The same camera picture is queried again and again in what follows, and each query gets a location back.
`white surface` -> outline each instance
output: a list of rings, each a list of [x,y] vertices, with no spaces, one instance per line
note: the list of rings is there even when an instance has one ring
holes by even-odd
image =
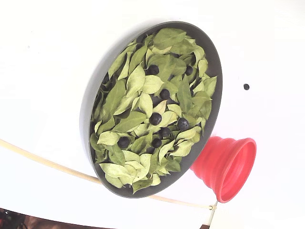
[[[222,62],[223,100],[213,134],[252,137],[258,146],[245,186],[231,202],[219,205],[211,228],[301,225],[305,204],[302,184],[298,183],[305,173],[304,2],[276,0],[276,11],[272,3],[2,1],[0,138],[94,176],[79,141],[79,109],[100,59],[130,31],[162,21],[187,21],[210,36]],[[243,89],[244,83],[250,85],[249,91]],[[0,190],[0,196],[3,192],[7,196],[1,199],[3,208],[119,229],[198,229],[206,221],[206,210],[146,198],[119,198],[97,184],[4,149],[0,159],[1,169],[8,174],[1,183],[6,189]],[[98,204],[88,198],[92,193],[94,199],[101,198]],[[212,191],[191,171],[160,195],[214,203]],[[152,213],[162,224],[156,220],[147,223]],[[140,218],[136,223],[134,215]],[[182,220],[163,220],[177,216]]]

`black dot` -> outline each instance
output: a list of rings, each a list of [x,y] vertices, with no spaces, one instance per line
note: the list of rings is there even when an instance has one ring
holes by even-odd
[[[246,91],[248,91],[249,88],[250,88],[249,84],[245,83],[245,84],[244,84],[244,89],[245,89]]]

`bowl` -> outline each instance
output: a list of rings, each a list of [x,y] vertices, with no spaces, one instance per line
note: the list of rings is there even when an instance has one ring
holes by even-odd
[[[95,152],[93,148],[90,146],[90,135],[94,131],[94,126],[93,124],[90,123],[91,116],[87,115],[87,117],[81,116],[80,118],[80,124],[83,128],[81,128],[81,135],[84,137],[84,146],[89,154],[89,159],[90,162],[94,168],[94,171],[98,177],[98,179],[105,185],[106,188],[108,188],[111,192],[115,193],[116,195],[119,195],[121,197],[125,198],[143,198],[147,197],[153,194],[156,194],[163,189],[169,187],[171,184],[173,184],[175,181],[177,181],[193,164],[193,162],[196,160],[196,158],[200,155],[202,149],[204,148],[205,144],[207,143],[213,127],[215,125],[217,116],[218,116],[218,111],[220,108],[220,102],[221,102],[221,97],[222,97],[222,88],[223,88],[223,76],[222,76],[222,68],[220,64],[220,59],[217,53],[217,50],[211,41],[211,39],[198,27],[182,22],[182,21],[169,21],[169,22],[164,22],[161,24],[154,25],[144,31],[141,31],[140,33],[134,34],[132,39],[129,40],[124,40],[122,44],[120,44],[120,47],[126,47],[131,41],[134,39],[139,39],[140,41],[144,38],[146,34],[150,35],[154,32],[157,32],[158,30],[166,27],[171,27],[171,28],[177,28],[177,29],[182,29],[186,31],[187,35],[190,35],[194,39],[196,39],[196,44],[200,45],[206,55],[206,59],[209,62],[208,69],[207,69],[207,74],[210,76],[216,76],[217,75],[217,83],[215,87],[215,92],[212,96],[212,110],[210,113],[210,116],[208,120],[206,121],[205,124],[205,129],[204,129],[204,135],[201,136],[200,141],[196,144],[193,145],[190,153],[188,156],[185,156],[182,158],[180,162],[181,166],[181,171],[180,172],[172,172],[170,175],[167,176],[161,176],[161,183],[157,186],[150,186],[144,189],[141,189],[137,191],[135,194],[132,194],[132,187],[126,186],[125,188],[116,188],[110,183],[108,183],[105,179],[105,174],[102,171],[101,167],[98,164],[94,164],[94,159],[95,159]],[[108,58],[108,62],[112,63],[115,58],[123,51],[123,49],[117,49],[115,50],[115,53],[112,53],[111,59]],[[97,85],[100,85],[102,83],[103,78],[105,77],[106,72],[108,71],[107,69],[98,69],[95,72],[95,75],[98,77],[98,84],[95,82],[95,95],[97,95],[98,92],[98,87]],[[91,105],[90,111],[93,109],[93,104],[94,100],[90,101],[88,103]]]

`dark gray bowl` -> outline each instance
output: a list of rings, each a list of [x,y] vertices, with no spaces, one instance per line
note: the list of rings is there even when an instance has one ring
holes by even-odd
[[[93,160],[94,160],[95,152],[89,143],[90,134],[93,132],[93,126],[90,126],[91,115],[88,115],[89,114],[88,111],[92,111],[93,109],[94,98],[91,98],[91,101],[88,101],[88,97],[90,97],[88,95],[92,93],[94,93],[95,95],[97,94],[98,87],[101,84],[105,74],[107,73],[110,64],[115,60],[116,56],[118,56],[123,51],[123,49],[127,46],[127,44],[129,44],[135,38],[141,40],[141,38],[144,37],[146,34],[149,35],[165,27],[182,29],[187,32],[187,35],[190,35],[191,37],[196,39],[197,45],[203,47],[206,58],[209,62],[207,74],[209,76],[217,75],[217,84],[216,84],[215,93],[212,96],[213,99],[212,110],[210,117],[205,124],[204,136],[200,138],[200,141],[198,143],[193,145],[189,155],[182,158],[182,161],[180,163],[181,172],[172,172],[170,175],[167,175],[166,177],[161,176],[160,177],[161,183],[159,185],[150,186],[148,188],[141,189],[133,195],[132,187],[116,188],[111,184],[109,184],[105,179],[105,174],[102,171],[101,167],[98,164],[97,165],[94,164]],[[208,141],[212,133],[212,130],[214,128],[217,119],[220,102],[221,102],[222,89],[223,89],[223,75],[222,75],[222,69],[217,50],[214,44],[212,43],[212,41],[210,40],[210,38],[201,29],[186,22],[169,21],[152,26],[144,31],[141,31],[140,33],[135,33],[133,36],[129,36],[128,38],[125,38],[122,44],[119,44],[119,47],[120,47],[119,49],[116,48],[115,53],[111,53],[111,55],[108,55],[107,62],[109,64],[108,65],[104,64],[104,69],[102,69],[100,66],[97,67],[97,70],[93,74],[95,75],[95,79],[93,78],[89,82],[90,85],[88,85],[87,87],[81,108],[81,116],[80,116],[81,135],[83,136],[85,150],[89,154],[90,162],[99,180],[111,192],[119,196],[127,197],[127,198],[142,198],[156,194],[162,191],[163,189],[169,187],[169,185],[171,185],[176,180],[178,180],[190,168],[190,166],[199,156],[200,152],[202,151],[203,147],[205,146],[206,142]]]

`wooden stick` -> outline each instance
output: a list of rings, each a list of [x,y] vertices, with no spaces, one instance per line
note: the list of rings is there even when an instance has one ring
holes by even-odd
[[[6,141],[3,141],[0,139],[0,146],[8,149],[8,150],[11,150],[17,154],[20,154],[24,157],[27,157],[28,159],[31,159],[33,161],[36,161],[38,163],[41,163],[45,166],[49,166],[51,168],[54,168],[54,169],[57,169],[61,172],[64,172],[64,173],[68,173],[70,175],[73,175],[73,176],[76,176],[76,177],[79,177],[79,178],[82,178],[82,179],[85,179],[85,180],[88,180],[88,181],[91,181],[91,182],[94,182],[94,183],[97,183],[97,184],[101,184],[102,183],[99,181],[98,178],[96,177],[92,177],[92,176],[89,176],[87,174],[84,174],[84,173],[80,173],[78,171],[75,171],[73,169],[70,169],[70,168],[67,168],[65,166],[61,166],[59,164],[56,164],[54,162],[51,162],[49,160],[46,160],[40,156],[37,156],[35,154],[32,154],[24,149],[21,149],[17,146],[14,146]],[[164,202],[168,202],[168,203],[173,203],[173,204],[179,204],[179,205],[184,205],[184,206],[189,206],[189,207],[196,207],[196,208],[207,208],[207,209],[210,209],[210,210],[215,210],[216,209],[216,206],[214,205],[210,205],[210,206],[206,206],[206,205],[200,205],[200,204],[192,204],[192,203],[186,203],[186,202],[182,202],[182,201],[178,201],[178,200],[175,200],[175,199],[168,199],[168,198],[164,198],[164,197],[160,197],[160,196],[156,196],[156,195],[153,195],[153,196],[149,196],[148,198],[151,198],[151,199],[156,199],[156,200],[159,200],[159,201],[164,201]]]

